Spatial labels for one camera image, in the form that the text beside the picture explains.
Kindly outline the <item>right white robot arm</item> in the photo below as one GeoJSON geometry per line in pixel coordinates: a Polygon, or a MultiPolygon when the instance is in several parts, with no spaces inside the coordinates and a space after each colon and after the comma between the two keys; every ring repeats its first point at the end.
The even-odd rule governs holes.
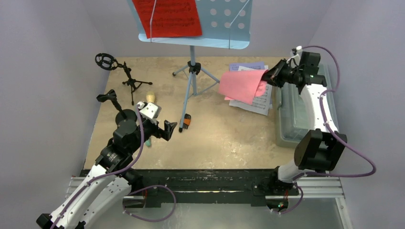
{"type": "Polygon", "coordinates": [[[345,149],[347,136],[338,131],[333,122],[327,101],[327,80],[319,71],[320,54],[304,52],[299,47],[292,50],[289,59],[262,75],[271,86],[282,88],[293,84],[304,102],[309,130],[295,148],[294,158],[276,168],[277,176],[268,181],[268,188],[280,194],[305,174],[332,171],[345,149]]]}

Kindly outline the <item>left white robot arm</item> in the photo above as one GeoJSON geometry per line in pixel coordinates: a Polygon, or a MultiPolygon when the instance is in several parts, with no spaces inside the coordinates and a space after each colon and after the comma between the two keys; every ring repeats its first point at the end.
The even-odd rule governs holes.
{"type": "Polygon", "coordinates": [[[52,213],[41,214],[37,225],[42,229],[89,229],[107,211],[128,194],[145,190],[142,176],[132,169],[132,155],[141,152],[151,136],[171,138],[177,123],[164,122],[164,129],[148,119],[122,120],[107,146],[101,151],[82,183],[52,213]]]}

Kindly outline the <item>black round-base mic stand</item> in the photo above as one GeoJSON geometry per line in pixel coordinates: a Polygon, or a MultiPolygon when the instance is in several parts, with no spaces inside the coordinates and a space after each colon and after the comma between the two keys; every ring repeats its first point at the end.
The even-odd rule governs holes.
{"type": "Polygon", "coordinates": [[[137,116],[135,111],[130,110],[130,109],[122,109],[121,105],[119,104],[117,100],[117,94],[115,90],[111,89],[109,90],[106,94],[99,94],[96,97],[98,102],[104,103],[106,101],[110,101],[112,105],[115,107],[115,109],[118,111],[116,117],[115,117],[115,123],[117,126],[120,125],[121,122],[124,121],[137,121],[137,116]]]}

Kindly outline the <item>purple sheet music page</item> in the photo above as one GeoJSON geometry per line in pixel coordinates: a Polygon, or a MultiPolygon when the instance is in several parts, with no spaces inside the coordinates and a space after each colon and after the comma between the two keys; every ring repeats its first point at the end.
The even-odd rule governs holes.
{"type": "Polygon", "coordinates": [[[243,66],[245,68],[254,69],[254,70],[263,70],[268,69],[268,66],[264,62],[237,62],[229,64],[230,71],[238,71],[239,67],[243,66]]]}

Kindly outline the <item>bright red sheet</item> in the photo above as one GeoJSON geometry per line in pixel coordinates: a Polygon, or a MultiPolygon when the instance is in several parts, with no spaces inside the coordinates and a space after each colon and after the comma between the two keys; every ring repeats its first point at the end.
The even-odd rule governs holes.
{"type": "Polygon", "coordinates": [[[203,34],[194,0],[134,0],[132,3],[148,39],[203,34]]]}

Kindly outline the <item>white sheet music page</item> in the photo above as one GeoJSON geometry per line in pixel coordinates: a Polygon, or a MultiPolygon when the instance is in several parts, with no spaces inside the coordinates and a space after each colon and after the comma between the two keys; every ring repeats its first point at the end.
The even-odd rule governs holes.
{"type": "MultiPolygon", "coordinates": [[[[240,66],[238,71],[249,71],[254,69],[245,68],[240,66]]],[[[258,94],[261,96],[255,96],[254,100],[251,105],[245,104],[243,102],[237,100],[231,100],[228,97],[225,97],[225,100],[229,100],[229,105],[233,107],[238,107],[250,112],[254,112],[257,114],[268,116],[268,112],[270,109],[273,108],[271,94],[272,94],[272,86],[267,84],[266,82],[260,83],[258,87],[258,94]]]]}

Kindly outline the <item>red sheet music page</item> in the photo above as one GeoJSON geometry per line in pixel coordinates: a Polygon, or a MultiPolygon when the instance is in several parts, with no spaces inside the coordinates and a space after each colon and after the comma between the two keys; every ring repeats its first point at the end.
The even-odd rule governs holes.
{"type": "Polygon", "coordinates": [[[220,79],[218,93],[251,105],[254,98],[266,92],[267,82],[262,80],[266,72],[267,70],[227,71],[220,79]]]}

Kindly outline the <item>blue music stand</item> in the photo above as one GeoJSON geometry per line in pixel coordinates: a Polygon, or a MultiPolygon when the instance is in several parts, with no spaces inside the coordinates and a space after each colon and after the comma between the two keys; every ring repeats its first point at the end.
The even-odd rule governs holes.
{"type": "Polygon", "coordinates": [[[181,125],[183,123],[183,117],[186,114],[188,99],[192,96],[200,95],[200,92],[197,90],[197,74],[203,72],[214,80],[215,85],[220,82],[217,77],[208,72],[201,63],[196,61],[195,48],[197,46],[229,50],[241,50],[246,48],[250,44],[250,22],[253,2],[251,0],[195,0],[202,27],[202,36],[148,39],[132,1],[133,0],[129,0],[128,5],[137,23],[139,32],[138,38],[140,41],[186,45],[189,47],[189,62],[184,67],[172,73],[173,76],[176,76],[180,72],[189,71],[180,121],[181,125]]]}

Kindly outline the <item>beige microphone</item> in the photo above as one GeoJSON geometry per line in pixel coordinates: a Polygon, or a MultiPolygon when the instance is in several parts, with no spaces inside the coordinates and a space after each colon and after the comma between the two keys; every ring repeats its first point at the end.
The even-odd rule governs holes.
{"type": "Polygon", "coordinates": [[[153,91],[148,91],[146,94],[146,102],[147,103],[155,103],[156,96],[153,91]]]}

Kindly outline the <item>green microphone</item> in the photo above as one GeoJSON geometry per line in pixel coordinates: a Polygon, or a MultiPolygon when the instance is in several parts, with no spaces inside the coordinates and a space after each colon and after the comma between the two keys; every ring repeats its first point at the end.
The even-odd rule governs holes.
{"type": "Polygon", "coordinates": [[[147,147],[151,147],[151,139],[148,139],[147,141],[145,141],[144,143],[147,147]]]}

